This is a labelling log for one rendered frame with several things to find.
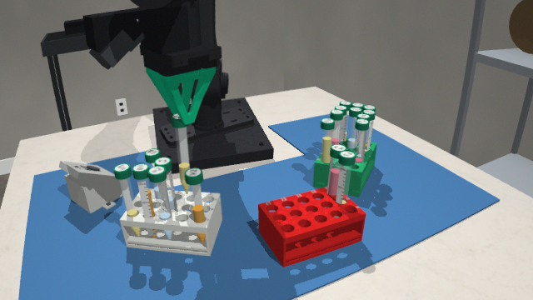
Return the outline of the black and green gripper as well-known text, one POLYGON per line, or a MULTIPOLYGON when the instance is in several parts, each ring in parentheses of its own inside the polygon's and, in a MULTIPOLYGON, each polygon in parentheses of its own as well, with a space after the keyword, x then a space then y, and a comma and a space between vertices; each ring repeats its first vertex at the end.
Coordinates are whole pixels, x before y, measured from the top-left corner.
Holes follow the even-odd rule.
POLYGON ((202 42, 199 0, 190 2, 179 3, 179 7, 187 6, 189 50, 161 55, 140 45, 147 75, 172 114, 178 113, 184 125, 195 122, 202 99, 216 73, 217 59, 222 58, 221 46, 202 42), (190 112, 187 112, 196 79, 196 91, 190 112), (178 89, 180 83, 183 83, 182 96, 178 89))

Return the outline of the green tube rack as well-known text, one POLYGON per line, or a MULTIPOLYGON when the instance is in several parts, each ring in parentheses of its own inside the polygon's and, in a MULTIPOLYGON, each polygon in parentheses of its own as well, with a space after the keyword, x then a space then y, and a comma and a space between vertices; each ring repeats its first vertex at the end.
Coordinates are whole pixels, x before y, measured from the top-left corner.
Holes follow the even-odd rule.
MULTIPOLYGON (((355 149, 347 147, 348 138, 342 144, 347 148, 347 151, 354 152, 355 149)), ((351 179, 348 195, 353 197, 360 197, 363 188, 366 185, 366 181, 369 178, 372 169, 375 165, 376 159, 376 142, 371 142, 370 150, 365 152, 365 157, 362 162, 355 162, 351 167, 351 179), (374 164, 374 165, 373 165, 374 164)), ((330 163, 323 163, 321 161, 321 155, 314 162, 314 175, 313 175, 313 187, 325 188, 328 184, 330 163)))

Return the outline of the white test tube rack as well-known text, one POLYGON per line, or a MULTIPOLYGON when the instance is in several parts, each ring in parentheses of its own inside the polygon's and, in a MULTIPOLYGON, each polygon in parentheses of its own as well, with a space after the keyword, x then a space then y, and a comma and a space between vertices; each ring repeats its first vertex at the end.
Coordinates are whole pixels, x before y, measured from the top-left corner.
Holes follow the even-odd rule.
POLYGON ((202 193, 204 211, 208 211, 205 212, 206 221, 202 223, 194 222, 190 192, 186 194, 185 191, 175 191, 175 194, 179 199, 177 208, 172 209, 170 219, 161 220, 157 208, 154 208, 154 217, 144 218, 138 193, 135 197, 138 215, 129 217, 126 211, 120 219, 127 248, 211 256, 222 223, 220 193, 202 193), (141 235, 136 236, 131 227, 140 227, 141 235), (148 236, 147 228, 157 229, 156 237, 148 236), (172 239, 167 239, 162 230, 176 231, 176 233, 173 232, 172 239), (205 242, 200 242, 196 233, 205 233, 205 242))

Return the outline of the red tube rack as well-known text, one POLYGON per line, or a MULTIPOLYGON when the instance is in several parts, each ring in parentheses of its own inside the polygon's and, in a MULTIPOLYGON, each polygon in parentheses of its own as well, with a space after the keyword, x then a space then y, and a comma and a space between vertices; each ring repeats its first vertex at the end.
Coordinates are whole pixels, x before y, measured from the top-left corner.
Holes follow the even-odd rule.
POLYGON ((340 204, 326 191, 324 187, 258 204, 259 233, 283 267, 362 240, 366 213, 350 198, 340 204))

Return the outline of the blue bench mat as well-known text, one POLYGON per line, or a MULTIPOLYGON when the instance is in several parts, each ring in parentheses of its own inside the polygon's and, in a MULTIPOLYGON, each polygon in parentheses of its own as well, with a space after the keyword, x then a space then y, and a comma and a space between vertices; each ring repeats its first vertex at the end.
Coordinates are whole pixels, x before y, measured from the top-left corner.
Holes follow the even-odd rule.
POLYGON ((258 204, 319 189, 321 119, 268 126, 304 155, 203 179, 220 193, 211 256, 127 247, 123 197, 89 213, 62 169, 34 175, 18 300, 292 300, 368 268, 500 201, 372 129, 376 161, 360 197, 362 240, 283 267, 259 233, 258 204))

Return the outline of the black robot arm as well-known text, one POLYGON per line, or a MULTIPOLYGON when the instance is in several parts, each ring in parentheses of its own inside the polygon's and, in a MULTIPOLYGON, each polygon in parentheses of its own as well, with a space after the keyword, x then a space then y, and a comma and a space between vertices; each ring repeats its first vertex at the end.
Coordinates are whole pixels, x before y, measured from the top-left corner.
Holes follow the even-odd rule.
MULTIPOLYGON (((141 48, 161 55, 190 49, 187 6, 179 7, 179 3, 190 0, 131 1, 139 7, 83 16, 89 53, 103 67, 114 68, 139 43, 141 48), (170 3, 172 7, 164 8, 170 3)), ((217 45, 215 0, 199 3, 202 42, 217 45)), ((222 110, 228 81, 228 73, 222 72, 222 60, 218 59, 196 120, 187 126, 188 142, 254 123, 254 117, 243 107, 222 110)))

